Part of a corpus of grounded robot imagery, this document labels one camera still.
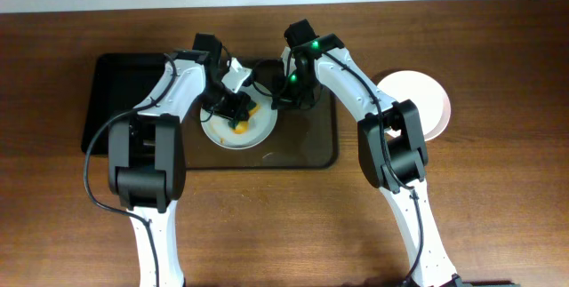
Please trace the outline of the green and yellow sponge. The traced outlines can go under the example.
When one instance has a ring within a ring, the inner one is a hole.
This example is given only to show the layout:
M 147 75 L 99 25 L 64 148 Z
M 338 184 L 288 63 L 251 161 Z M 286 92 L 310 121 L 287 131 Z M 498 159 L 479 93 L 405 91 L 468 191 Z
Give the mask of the green and yellow sponge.
M 229 121 L 228 127 L 235 134 L 243 134 L 249 128 L 249 120 L 260 110 L 260 105 L 250 106 L 248 108 L 249 118 L 245 121 Z

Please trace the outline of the pale blue plate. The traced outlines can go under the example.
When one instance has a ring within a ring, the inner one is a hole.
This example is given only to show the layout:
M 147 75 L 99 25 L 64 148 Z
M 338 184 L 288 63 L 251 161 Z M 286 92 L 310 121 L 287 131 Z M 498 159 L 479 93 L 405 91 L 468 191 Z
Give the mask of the pale blue plate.
M 272 99 L 254 89 L 252 85 L 242 87 L 241 92 L 248 94 L 260 110 L 249 120 L 249 128 L 243 134 L 235 134 L 228 127 L 228 119 L 212 116 L 201 123 L 205 135 L 216 145 L 227 149 L 247 149 L 259 145 L 276 126 L 277 111 L 271 108 Z

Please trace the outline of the white plate large stain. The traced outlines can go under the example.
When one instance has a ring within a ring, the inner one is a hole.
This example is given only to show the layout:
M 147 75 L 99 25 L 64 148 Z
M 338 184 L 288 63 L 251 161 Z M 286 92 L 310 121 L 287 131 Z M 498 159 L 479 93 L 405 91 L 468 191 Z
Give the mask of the white plate large stain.
M 452 114 L 449 96 L 431 76 L 414 70 L 396 71 L 382 78 L 377 87 L 398 102 L 411 100 L 418 108 L 426 141 L 444 132 Z

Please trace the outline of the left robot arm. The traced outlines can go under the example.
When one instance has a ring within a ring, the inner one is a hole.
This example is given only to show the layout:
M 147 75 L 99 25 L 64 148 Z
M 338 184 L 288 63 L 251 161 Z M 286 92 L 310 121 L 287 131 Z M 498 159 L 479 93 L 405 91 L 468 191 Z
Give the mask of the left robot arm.
M 221 64 L 227 48 L 214 35 L 198 33 L 191 49 L 164 55 L 164 73 L 136 106 L 107 120 L 92 136 L 90 155 L 102 133 L 108 134 L 108 185 L 117 208 L 91 200 L 132 224 L 142 286 L 183 286 L 176 240 L 176 207 L 182 195 L 187 162 L 181 126 L 199 102 L 209 117 L 231 127 L 249 119 L 252 100 L 227 87 L 234 62 Z

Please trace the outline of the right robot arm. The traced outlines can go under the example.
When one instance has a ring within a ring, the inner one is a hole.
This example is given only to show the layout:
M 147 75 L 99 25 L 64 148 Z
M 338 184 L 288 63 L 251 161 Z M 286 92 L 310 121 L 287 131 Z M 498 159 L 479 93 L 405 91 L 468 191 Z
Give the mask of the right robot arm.
M 391 208 L 410 269 L 404 286 L 459 286 L 461 278 L 445 251 L 429 204 L 429 162 L 419 110 L 383 92 L 353 61 L 334 34 L 318 36 L 308 20 L 284 32 L 284 93 L 328 88 L 357 122 L 358 161 L 365 178 Z

